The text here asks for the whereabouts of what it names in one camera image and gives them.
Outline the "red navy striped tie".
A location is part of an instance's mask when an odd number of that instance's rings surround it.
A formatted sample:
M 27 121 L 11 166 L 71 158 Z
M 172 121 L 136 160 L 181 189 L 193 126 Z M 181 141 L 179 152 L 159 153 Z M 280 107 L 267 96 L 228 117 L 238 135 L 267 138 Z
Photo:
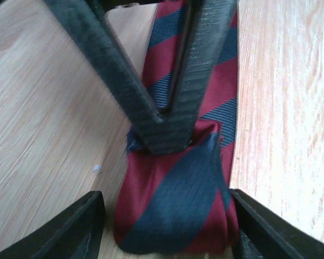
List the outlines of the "red navy striped tie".
M 158 5 L 145 58 L 142 84 L 162 119 L 150 131 L 159 146 L 187 4 Z M 234 13 L 186 149 L 153 154 L 132 125 L 113 223 L 124 252 L 221 253 L 235 244 L 239 227 L 228 185 L 237 120 L 237 32 Z

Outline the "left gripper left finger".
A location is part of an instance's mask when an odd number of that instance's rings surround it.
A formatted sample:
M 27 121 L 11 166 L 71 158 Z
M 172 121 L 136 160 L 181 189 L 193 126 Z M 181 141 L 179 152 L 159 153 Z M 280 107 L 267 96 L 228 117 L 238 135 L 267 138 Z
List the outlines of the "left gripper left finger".
M 100 191 L 90 191 L 30 235 L 0 252 L 0 258 L 97 258 L 105 223 Z

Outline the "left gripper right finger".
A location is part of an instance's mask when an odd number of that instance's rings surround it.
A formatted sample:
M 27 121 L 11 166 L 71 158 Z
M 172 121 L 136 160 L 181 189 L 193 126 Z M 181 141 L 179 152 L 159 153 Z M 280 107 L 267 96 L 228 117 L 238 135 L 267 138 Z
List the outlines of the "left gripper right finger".
M 231 189 L 240 237 L 234 258 L 324 258 L 324 243 L 300 231 L 239 189 Z

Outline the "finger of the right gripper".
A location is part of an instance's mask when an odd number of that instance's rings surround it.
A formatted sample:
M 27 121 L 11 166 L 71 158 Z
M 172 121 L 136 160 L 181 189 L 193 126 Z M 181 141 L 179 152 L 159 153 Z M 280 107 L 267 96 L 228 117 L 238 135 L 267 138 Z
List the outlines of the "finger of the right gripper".
M 140 77 L 107 23 L 105 14 L 131 1 L 45 1 L 63 28 L 109 88 L 145 146 L 153 154 L 162 147 L 151 129 L 161 122 Z
M 236 1 L 189 1 L 168 103 L 161 152 L 187 148 L 204 94 L 237 8 Z

